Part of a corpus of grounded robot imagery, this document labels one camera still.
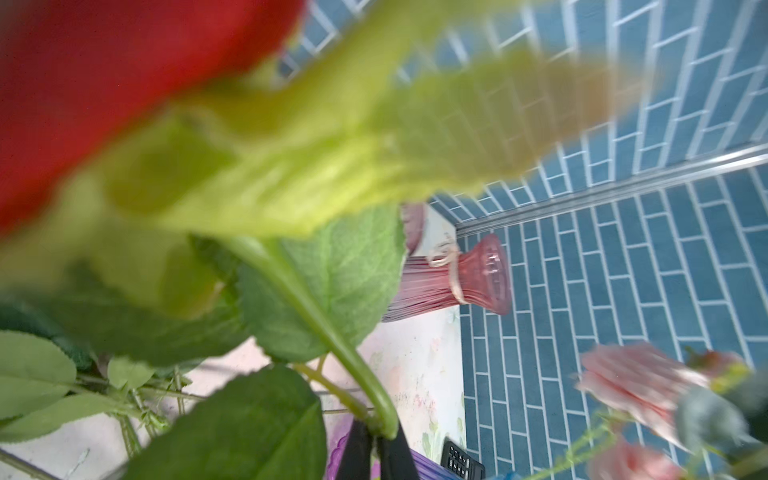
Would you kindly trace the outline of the dark purple glass vase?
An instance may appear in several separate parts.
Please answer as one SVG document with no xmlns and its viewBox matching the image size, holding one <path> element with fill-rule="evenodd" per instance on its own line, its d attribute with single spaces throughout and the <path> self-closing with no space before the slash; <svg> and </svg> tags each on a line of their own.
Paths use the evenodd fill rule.
<svg viewBox="0 0 768 480">
<path fill-rule="evenodd" d="M 427 217 L 424 203 L 407 203 L 401 206 L 401 220 L 408 255 L 412 255 L 422 242 Z"/>
</svg>

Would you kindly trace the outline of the pink carnation spray stem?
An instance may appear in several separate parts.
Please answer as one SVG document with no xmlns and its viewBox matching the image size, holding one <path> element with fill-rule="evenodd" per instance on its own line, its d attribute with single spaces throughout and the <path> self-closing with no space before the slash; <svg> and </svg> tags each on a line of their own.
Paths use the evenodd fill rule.
<svg viewBox="0 0 768 480">
<path fill-rule="evenodd" d="M 549 469 L 579 465 L 590 479 L 695 479 L 707 454 L 719 479 L 767 476 L 767 371 L 730 352 L 687 362 L 651 344 L 598 345 L 583 355 L 578 390 L 603 404 L 595 424 Z"/>
</svg>

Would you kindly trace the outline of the red carnation stem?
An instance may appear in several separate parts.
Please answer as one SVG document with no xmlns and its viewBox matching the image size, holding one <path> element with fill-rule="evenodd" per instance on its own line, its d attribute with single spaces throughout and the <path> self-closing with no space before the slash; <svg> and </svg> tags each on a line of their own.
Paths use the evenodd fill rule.
<svg viewBox="0 0 768 480">
<path fill-rule="evenodd" d="M 118 479 L 142 445 L 132 423 L 152 433 L 170 428 L 170 418 L 149 408 L 166 397 L 180 402 L 201 397 L 182 388 L 189 380 L 176 373 L 163 382 L 143 363 L 119 357 L 105 378 L 85 374 L 55 342 L 19 331 L 1 332 L 1 443 L 17 444 L 46 437 L 65 425 L 107 415 L 120 426 L 126 458 L 100 467 L 101 479 Z"/>
</svg>

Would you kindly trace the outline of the red rose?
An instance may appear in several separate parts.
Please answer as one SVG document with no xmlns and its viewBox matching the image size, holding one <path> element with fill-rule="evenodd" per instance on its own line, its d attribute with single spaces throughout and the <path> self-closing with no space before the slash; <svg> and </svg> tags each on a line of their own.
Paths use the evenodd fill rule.
<svg viewBox="0 0 768 480">
<path fill-rule="evenodd" d="M 522 1 L 374 1 L 278 77 L 303 1 L 1 6 L 1 307 L 157 366 L 255 336 L 334 353 L 396 432 L 355 349 L 394 297 L 402 203 L 518 179 L 627 107 L 639 69 L 515 42 L 398 73 Z"/>
</svg>

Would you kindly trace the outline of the pink glass vase with ribbon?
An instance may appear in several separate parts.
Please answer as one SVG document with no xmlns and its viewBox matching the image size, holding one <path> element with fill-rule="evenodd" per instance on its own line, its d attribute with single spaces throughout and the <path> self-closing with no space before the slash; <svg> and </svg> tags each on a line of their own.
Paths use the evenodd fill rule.
<svg viewBox="0 0 768 480">
<path fill-rule="evenodd" d="M 496 235 L 483 237 L 467 253 L 447 239 L 426 256 L 409 257 L 382 321 L 396 322 L 456 305 L 475 305 L 498 315 L 510 312 L 510 273 Z"/>
</svg>

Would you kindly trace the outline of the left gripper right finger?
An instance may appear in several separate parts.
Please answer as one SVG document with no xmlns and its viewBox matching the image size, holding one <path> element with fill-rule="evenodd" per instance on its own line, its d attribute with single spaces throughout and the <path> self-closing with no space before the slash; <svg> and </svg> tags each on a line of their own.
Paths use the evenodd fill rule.
<svg viewBox="0 0 768 480">
<path fill-rule="evenodd" d="M 394 439 L 378 438 L 376 449 L 381 480 L 419 480 L 416 463 L 402 428 Z"/>
</svg>

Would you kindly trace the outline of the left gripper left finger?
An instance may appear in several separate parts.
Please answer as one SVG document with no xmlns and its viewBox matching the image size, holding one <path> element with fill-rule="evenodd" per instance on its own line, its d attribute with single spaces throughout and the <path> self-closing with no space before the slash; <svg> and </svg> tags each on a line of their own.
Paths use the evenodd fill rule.
<svg viewBox="0 0 768 480">
<path fill-rule="evenodd" d="M 367 426 L 354 420 L 345 448 L 338 462 L 336 480 L 369 480 L 371 478 L 371 455 L 373 437 Z"/>
</svg>

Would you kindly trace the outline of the black calculator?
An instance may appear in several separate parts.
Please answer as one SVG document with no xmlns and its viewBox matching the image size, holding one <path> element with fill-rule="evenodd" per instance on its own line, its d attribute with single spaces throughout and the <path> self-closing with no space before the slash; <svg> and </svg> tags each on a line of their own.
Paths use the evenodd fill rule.
<svg viewBox="0 0 768 480">
<path fill-rule="evenodd" d="M 463 480 L 482 480 L 485 467 L 450 438 L 445 438 L 440 465 Z"/>
</svg>

